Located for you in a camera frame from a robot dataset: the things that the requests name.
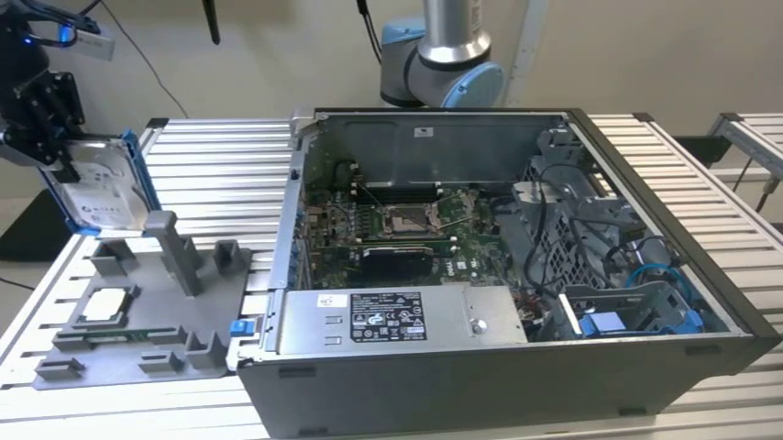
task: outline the aluminum extrusion table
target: aluminum extrusion table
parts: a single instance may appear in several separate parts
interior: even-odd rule
[[[735,284],[783,333],[783,237],[655,122],[591,116]],[[288,171],[287,120],[171,120],[142,135],[160,202],[182,234],[208,247],[236,238],[254,250],[243,314],[264,310]],[[134,250],[155,247],[130,240]],[[107,433],[263,438],[236,377],[36,391],[34,368],[52,346],[94,268],[90,237],[71,238],[0,339],[0,438]],[[419,438],[748,439],[783,436],[783,346],[739,375],[704,380],[656,417],[556,423]]]

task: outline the power supply label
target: power supply label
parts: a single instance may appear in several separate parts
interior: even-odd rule
[[[351,293],[354,342],[427,340],[422,293]]]

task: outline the gray 3d-printed tray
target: gray 3d-printed tray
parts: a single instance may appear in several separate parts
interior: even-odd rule
[[[135,255],[124,240],[99,246],[91,258],[98,275],[38,366],[38,390],[226,375],[230,324],[240,312],[251,251],[234,240],[196,251],[190,238],[172,234],[182,242],[175,253]],[[198,268],[196,280],[182,282],[174,266],[183,263]],[[116,313],[95,315],[102,304],[88,303],[96,294],[100,303],[110,299]]]

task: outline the blue tab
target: blue tab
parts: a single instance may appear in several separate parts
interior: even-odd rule
[[[252,336],[256,333],[256,323],[244,319],[238,319],[231,323],[231,337]]]

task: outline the white label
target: white label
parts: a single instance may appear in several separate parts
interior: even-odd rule
[[[414,128],[415,138],[431,138],[436,135],[436,130],[431,126],[418,126]]]
[[[347,307],[347,295],[320,294],[318,307]]]

